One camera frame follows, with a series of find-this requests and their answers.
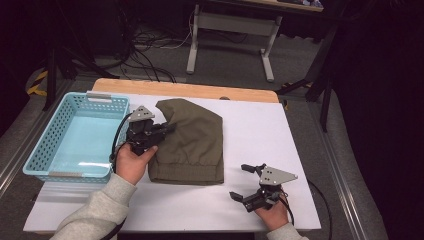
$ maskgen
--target gray sleeve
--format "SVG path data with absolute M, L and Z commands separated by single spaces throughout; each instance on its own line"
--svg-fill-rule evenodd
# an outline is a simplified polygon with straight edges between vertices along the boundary
M 308 238 L 300 236 L 291 223 L 269 232 L 266 236 L 269 240 L 308 240 Z
M 93 192 L 87 203 L 65 218 L 51 239 L 101 239 L 121 224 L 137 188 L 116 174 L 105 187 Z

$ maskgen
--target light blue plastic basket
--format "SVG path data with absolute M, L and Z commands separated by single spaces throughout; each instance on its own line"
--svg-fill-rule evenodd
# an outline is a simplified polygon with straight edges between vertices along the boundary
M 104 94 L 68 93 L 24 165 L 43 181 L 106 183 L 109 155 L 129 99 Z M 118 142 L 125 140 L 126 123 Z

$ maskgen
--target black curtain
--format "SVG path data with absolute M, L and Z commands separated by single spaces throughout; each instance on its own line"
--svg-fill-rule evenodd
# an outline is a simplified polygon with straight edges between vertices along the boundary
M 337 32 L 323 71 L 390 239 L 423 234 L 423 10 L 419 0 L 378 1 Z

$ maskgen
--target human hand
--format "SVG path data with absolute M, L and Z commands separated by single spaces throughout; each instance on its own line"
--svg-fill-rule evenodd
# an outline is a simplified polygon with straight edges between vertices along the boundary
M 283 200 L 286 200 L 285 196 L 282 194 L 280 196 Z M 265 222 L 265 225 L 270 231 L 274 231 L 289 222 L 289 217 L 287 215 L 287 208 L 278 201 L 274 204 L 269 210 L 265 208 L 258 208 L 255 210 L 255 213 Z
M 143 177 L 147 163 L 157 150 L 158 147 L 153 146 L 140 156 L 137 156 L 131 151 L 131 145 L 125 143 L 119 149 L 116 158 L 116 174 L 135 186 Z

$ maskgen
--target sweatshirt cuff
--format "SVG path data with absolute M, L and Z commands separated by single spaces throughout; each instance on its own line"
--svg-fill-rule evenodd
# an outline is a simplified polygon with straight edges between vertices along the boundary
M 266 236 L 269 240 L 302 239 L 302 236 L 299 235 L 291 223 L 287 223 L 286 225 L 269 232 Z
M 128 206 L 135 190 L 137 190 L 137 187 L 125 181 L 115 173 L 112 173 L 109 182 L 103 187 L 102 192 L 114 201 Z

